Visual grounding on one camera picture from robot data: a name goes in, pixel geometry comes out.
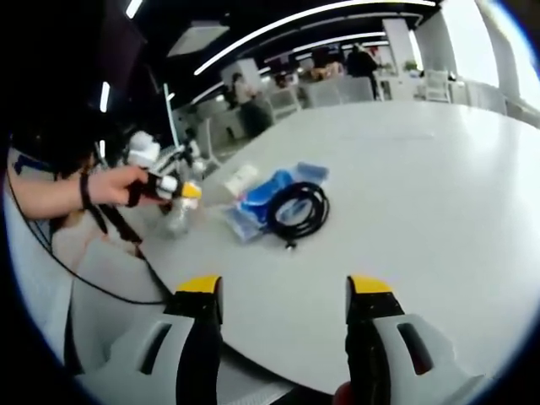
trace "blue bag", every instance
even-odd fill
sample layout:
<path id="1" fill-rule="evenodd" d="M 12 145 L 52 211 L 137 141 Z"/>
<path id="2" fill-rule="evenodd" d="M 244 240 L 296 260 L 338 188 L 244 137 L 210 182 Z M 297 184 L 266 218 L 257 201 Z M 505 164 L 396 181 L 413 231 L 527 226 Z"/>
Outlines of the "blue bag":
<path id="1" fill-rule="evenodd" d="M 277 192 L 299 181 L 320 185 L 327 177 L 327 168 L 307 163 L 298 163 L 292 170 L 277 170 L 270 180 L 248 191 L 234 206 L 226 208 L 225 220 L 240 240 L 252 240 L 264 234 L 267 227 L 267 207 Z M 278 213 L 278 220 L 291 220 L 304 206 L 304 202 L 291 203 Z"/>

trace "led strip light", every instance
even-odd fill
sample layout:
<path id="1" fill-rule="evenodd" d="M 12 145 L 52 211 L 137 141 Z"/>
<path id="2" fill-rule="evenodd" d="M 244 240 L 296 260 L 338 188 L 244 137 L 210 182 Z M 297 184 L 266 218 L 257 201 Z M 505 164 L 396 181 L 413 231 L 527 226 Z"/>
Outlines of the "led strip light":
<path id="1" fill-rule="evenodd" d="M 435 7 L 436 5 L 435 2 L 427 1 L 427 0 L 348 0 L 345 2 L 327 4 L 325 6 L 311 8 L 309 10 L 305 10 L 300 13 L 292 14 L 289 17 L 285 17 L 284 19 L 280 19 L 278 21 L 275 21 L 269 25 L 266 25 L 260 28 L 259 30 L 251 32 L 249 35 L 246 35 L 245 37 L 232 43 L 231 45 L 227 46 L 222 51 L 218 52 L 216 55 L 208 59 L 193 74 L 195 76 L 198 76 L 199 74 L 204 72 L 206 69 L 208 69 L 210 66 L 215 64 L 219 59 L 229 54 L 236 48 L 244 45 L 246 42 L 251 41 L 254 38 L 257 38 L 259 35 L 263 35 L 270 30 L 274 30 L 282 25 L 288 24 L 297 19 L 303 19 L 304 17 L 308 17 L 313 14 L 322 13 L 328 10 L 333 10 L 336 8 L 345 8 L 345 7 L 359 6 L 359 5 L 365 5 L 365 4 L 392 4 L 392 3 L 416 4 L 420 6 L 426 6 L 426 7 Z"/>
<path id="2" fill-rule="evenodd" d="M 336 38 L 330 38 L 329 40 L 319 40 L 318 42 L 313 42 L 312 44 L 298 46 L 293 49 L 293 53 L 302 52 L 307 49 L 315 48 L 317 46 L 333 44 L 334 42 L 351 41 L 351 40 L 357 40 L 358 38 L 370 38 L 371 36 L 386 36 L 386 32 L 384 31 L 367 32 L 365 34 L 345 35 L 345 36 L 338 36 Z"/>

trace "round table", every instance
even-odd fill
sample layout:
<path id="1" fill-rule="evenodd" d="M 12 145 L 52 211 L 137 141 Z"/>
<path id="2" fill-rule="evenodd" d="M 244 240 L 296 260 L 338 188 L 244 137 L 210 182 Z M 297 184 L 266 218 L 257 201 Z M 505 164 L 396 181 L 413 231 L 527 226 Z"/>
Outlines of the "round table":
<path id="1" fill-rule="evenodd" d="M 272 235 L 242 245 L 216 209 L 188 235 L 156 232 L 143 253 L 165 285 L 218 273 L 224 341 L 315 390 L 347 381 L 346 277 L 389 283 L 407 313 L 454 344 L 458 363 L 495 377 L 540 304 L 540 131 L 462 105 L 385 102 L 299 112 L 203 185 L 205 204 L 242 164 L 265 176 L 324 165 L 325 226 L 295 251 Z"/>

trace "ceiling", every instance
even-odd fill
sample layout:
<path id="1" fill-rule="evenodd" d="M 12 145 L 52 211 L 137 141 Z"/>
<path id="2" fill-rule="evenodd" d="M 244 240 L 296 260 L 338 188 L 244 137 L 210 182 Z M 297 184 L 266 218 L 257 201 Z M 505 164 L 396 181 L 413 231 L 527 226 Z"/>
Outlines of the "ceiling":
<path id="1" fill-rule="evenodd" d="M 128 0 L 118 0 L 127 7 Z M 148 41 L 144 58 L 160 81 L 166 81 L 175 91 L 175 104 L 190 101 L 216 84 L 222 68 L 238 57 L 254 57 L 260 68 L 264 60 L 280 53 L 316 41 L 333 37 L 384 31 L 383 18 L 399 17 L 412 29 L 438 10 L 437 7 L 403 3 L 365 4 L 313 14 L 271 30 L 232 51 L 198 76 L 193 72 L 226 46 L 261 27 L 307 9 L 329 4 L 322 0 L 143 0 L 133 18 Z M 170 48 L 192 21 L 213 20 L 229 26 L 229 31 L 205 49 L 189 55 L 169 57 Z"/>

